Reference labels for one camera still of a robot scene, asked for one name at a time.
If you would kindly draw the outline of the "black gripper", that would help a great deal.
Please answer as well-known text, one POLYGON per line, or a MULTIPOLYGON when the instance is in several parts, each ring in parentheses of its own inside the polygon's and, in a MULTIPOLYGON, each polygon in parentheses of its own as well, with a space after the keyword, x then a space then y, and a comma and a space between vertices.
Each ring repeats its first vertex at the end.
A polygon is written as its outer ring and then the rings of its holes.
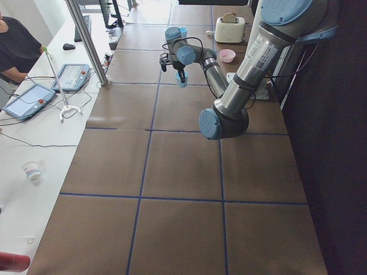
POLYGON ((177 76, 180 83, 185 83, 185 65, 180 63, 179 61, 173 61, 172 66, 175 70, 177 70, 177 76))

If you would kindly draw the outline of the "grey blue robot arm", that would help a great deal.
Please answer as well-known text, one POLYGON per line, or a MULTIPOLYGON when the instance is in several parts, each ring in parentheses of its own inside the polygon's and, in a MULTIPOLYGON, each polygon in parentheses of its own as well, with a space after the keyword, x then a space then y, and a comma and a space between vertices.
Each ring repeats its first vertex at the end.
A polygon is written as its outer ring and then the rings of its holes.
POLYGON ((200 113, 200 131, 210 140, 235 138, 246 131, 249 117, 245 105, 257 91, 273 60, 293 44, 310 44, 335 35, 339 1, 263 1, 257 7, 259 33, 231 81, 221 71, 211 49, 188 43, 178 27, 165 31, 168 51, 159 63, 177 70, 185 82, 184 68, 201 65, 216 97, 211 108, 200 113))

